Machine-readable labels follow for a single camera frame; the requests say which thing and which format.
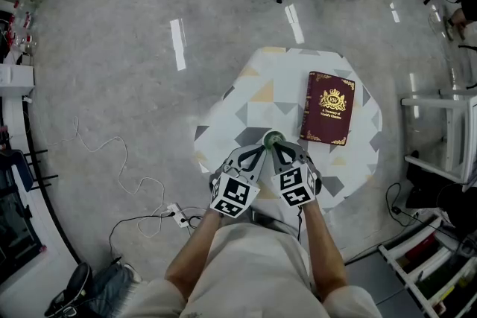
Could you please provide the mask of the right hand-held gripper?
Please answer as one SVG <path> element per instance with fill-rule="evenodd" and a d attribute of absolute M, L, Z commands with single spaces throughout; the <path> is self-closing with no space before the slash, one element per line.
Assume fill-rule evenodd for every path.
<path fill-rule="evenodd" d="M 275 172 L 271 183 L 277 196 L 288 207 L 300 207 L 315 200 L 321 191 L 321 175 L 302 146 L 273 143 L 271 154 Z"/>

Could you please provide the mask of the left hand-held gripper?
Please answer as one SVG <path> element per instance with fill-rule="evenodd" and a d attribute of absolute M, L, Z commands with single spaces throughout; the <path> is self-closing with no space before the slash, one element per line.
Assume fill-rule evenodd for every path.
<path fill-rule="evenodd" d="M 227 163 L 241 163 L 241 174 L 231 165 L 223 165 L 218 178 L 212 181 L 210 208 L 222 215 L 238 218 L 259 193 L 259 176 L 267 156 L 265 146 L 252 144 L 238 147 L 227 158 Z"/>

